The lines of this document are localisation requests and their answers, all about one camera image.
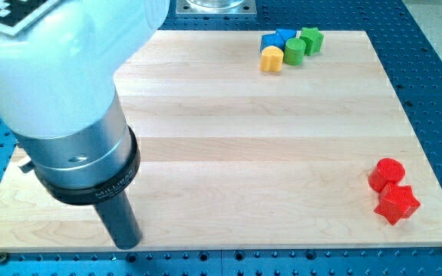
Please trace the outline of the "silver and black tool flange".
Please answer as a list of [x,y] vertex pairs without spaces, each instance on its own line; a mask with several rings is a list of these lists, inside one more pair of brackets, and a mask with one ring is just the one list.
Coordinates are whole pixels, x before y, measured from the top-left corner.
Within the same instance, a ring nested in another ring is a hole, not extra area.
[[16,134],[37,179],[57,200],[92,205],[122,192],[140,167],[140,151],[117,95],[105,115],[67,136]]

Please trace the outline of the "black cylindrical pointer rod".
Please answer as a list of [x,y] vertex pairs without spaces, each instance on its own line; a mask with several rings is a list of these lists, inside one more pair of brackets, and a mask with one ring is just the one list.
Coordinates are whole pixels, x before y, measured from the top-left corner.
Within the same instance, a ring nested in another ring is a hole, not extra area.
[[142,233],[124,190],[104,202],[95,204],[94,209],[119,249],[131,249],[139,244]]

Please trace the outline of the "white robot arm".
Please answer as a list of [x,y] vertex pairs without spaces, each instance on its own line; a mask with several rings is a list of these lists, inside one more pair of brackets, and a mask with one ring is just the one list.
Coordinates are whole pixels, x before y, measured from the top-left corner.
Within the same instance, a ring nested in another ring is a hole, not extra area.
[[0,117],[57,200],[92,205],[114,244],[140,228],[126,187],[140,167],[115,71],[163,24],[169,2],[0,1]]

